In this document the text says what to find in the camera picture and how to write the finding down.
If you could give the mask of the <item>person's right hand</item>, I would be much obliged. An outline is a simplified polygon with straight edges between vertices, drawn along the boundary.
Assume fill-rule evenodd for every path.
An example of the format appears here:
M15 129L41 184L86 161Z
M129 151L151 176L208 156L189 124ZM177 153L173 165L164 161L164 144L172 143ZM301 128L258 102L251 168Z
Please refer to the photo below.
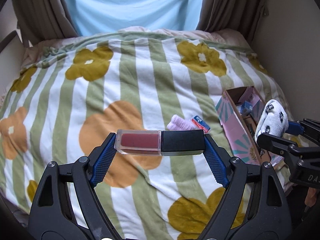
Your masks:
M319 189L309 188L306 198L305 198L305 205L308 207L312 207L316 204L317 201L317 194L319 193Z

